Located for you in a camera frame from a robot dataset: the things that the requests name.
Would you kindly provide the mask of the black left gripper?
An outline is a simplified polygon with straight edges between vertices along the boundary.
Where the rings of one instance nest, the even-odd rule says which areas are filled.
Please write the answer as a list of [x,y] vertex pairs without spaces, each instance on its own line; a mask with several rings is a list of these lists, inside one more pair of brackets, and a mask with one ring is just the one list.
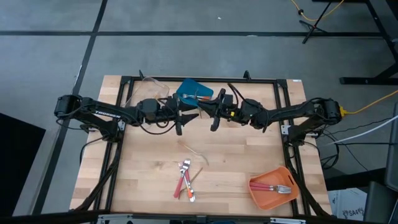
[[[199,116],[199,114],[183,114],[180,113],[180,103],[176,94],[163,98],[156,99],[159,104],[157,116],[155,118],[155,124],[160,129],[165,129],[155,133],[155,135],[163,135],[175,129],[178,136],[182,135],[182,126],[185,126],[191,120]],[[191,111],[197,109],[197,105],[191,105],[188,103],[182,103],[182,111]]]

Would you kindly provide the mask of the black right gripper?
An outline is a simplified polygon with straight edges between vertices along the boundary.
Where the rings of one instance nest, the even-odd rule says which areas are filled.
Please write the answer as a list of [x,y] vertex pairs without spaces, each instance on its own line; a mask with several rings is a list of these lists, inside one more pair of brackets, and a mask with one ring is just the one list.
[[219,128],[221,119],[228,122],[233,121],[241,126],[246,124],[241,117],[239,105],[233,103],[233,96],[226,94],[224,88],[220,90],[215,100],[199,101],[198,105],[209,117],[213,118],[211,131],[216,131]]

